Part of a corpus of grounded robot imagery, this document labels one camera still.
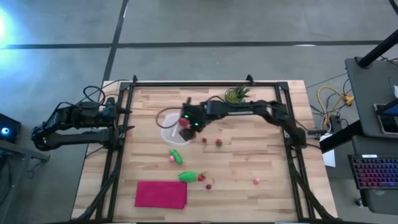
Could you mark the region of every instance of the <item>wooden tabletop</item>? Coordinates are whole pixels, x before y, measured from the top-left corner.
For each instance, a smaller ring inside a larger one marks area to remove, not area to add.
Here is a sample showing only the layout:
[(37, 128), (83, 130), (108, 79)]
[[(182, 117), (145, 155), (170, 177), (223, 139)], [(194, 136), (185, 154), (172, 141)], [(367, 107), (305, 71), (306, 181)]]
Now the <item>wooden tabletop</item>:
[[(287, 82), (296, 119), (312, 128), (304, 82)], [(107, 95), (117, 94), (118, 86), (114, 83), (104, 91)], [(126, 136), (114, 222), (297, 221), (280, 128), (255, 115), (231, 116), (212, 122), (186, 146), (171, 146), (163, 141), (155, 123), (160, 110), (181, 107), (189, 96), (193, 104), (213, 95), (224, 97), (225, 91), (225, 87), (134, 88), (129, 125), (135, 128)], [(275, 100), (272, 87), (251, 87), (248, 95), (248, 100)], [(170, 113), (178, 110), (166, 111), (160, 122)], [(200, 141), (202, 137), (208, 139), (206, 147)], [(221, 148), (215, 146), (216, 139), (224, 142)], [(99, 147), (91, 144), (87, 153)], [(170, 149), (180, 153), (182, 166), (169, 162)], [(303, 155), (311, 190), (329, 213), (337, 216), (321, 151), (308, 147)], [(98, 193), (105, 158), (106, 150), (102, 149), (86, 159), (72, 218), (82, 214)], [(188, 203), (183, 210), (134, 207), (138, 181), (177, 180), (179, 173), (187, 170), (207, 171), (215, 180), (213, 188), (207, 190), (206, 182), (189, 183)], [(259, 185), (253, 184), (255, 178), (261, 180)], [(302, 192), (301, 199), (306, 211)], [(108, 211), (107, 200), (105, 204), (104, 215)]]

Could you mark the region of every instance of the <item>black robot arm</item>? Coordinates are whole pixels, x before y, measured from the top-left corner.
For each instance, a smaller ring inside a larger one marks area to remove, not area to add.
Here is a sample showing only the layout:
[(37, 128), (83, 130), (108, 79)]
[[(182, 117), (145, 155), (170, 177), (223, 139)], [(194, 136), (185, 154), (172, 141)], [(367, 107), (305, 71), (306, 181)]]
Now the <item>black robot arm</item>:
[(212, 121), (225, 116), (258, 115), (268, 123), (281, 127), (289, 136), (296, 148), (306, 147), (305, 131), (296, 127), (295, 121), (289, 116), (286, 106), (276, 101), (251, 101), (249, 103), (227, 103), (225, 101), (208, 100), (199, 105), (191, 105), (191, 99), (183, 104), (181, 118), (187, 119), (189, 125), (180, 131), (181, 137), (188, 141), (200, 133)]
[[(41, 151), (56, 149), (62, 145), (100, 143), (104, 146), (115, 145), (125, 128), (116, 127), (118, 114), (131, 113), (120, 108), (114, 98), (108, 98), (103, 111), (100, 104), (86, 101), (64, 108), (57, 108), (51, 117), (31, 133), (31, 140)], [(88, 131), (81, 134), (59, 134), (58, 130), (70, 128), (106, 128), (101, 131)]]

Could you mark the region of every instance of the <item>pink towel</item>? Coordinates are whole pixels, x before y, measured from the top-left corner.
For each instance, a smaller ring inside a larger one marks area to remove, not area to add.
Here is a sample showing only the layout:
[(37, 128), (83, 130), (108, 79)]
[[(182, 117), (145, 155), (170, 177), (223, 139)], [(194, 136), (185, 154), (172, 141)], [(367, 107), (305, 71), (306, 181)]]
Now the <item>pink towel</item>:
[(177, 208), (187, 204), (187, 183), (180, 181), (139, 181), (136, 207)]

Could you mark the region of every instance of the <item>keyboard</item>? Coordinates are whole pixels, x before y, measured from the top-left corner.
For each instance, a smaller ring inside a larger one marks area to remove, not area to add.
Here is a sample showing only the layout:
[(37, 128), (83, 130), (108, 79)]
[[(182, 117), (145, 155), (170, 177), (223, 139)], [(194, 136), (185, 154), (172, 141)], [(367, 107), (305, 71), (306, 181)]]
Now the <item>keyboard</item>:
[(356, 188), (398, 189), (398, 154), (348, 155)]

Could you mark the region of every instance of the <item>green cucumber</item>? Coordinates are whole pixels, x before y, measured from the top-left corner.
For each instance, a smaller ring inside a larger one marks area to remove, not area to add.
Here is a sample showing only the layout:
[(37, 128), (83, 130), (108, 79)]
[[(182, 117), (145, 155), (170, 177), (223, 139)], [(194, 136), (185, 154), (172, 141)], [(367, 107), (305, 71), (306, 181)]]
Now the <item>green cucumber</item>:
[(174, 160), (178, 165), (182, 164), (182, 158), (180, 154), (177, 152), (177, 150), (175, 149), (170, 150), (170, 154), (174, 157)]
[(194, 171), (186, 171), (178, 175), (178, 179), (184, 182), (195, 182), (198, 180), (198, 174)]

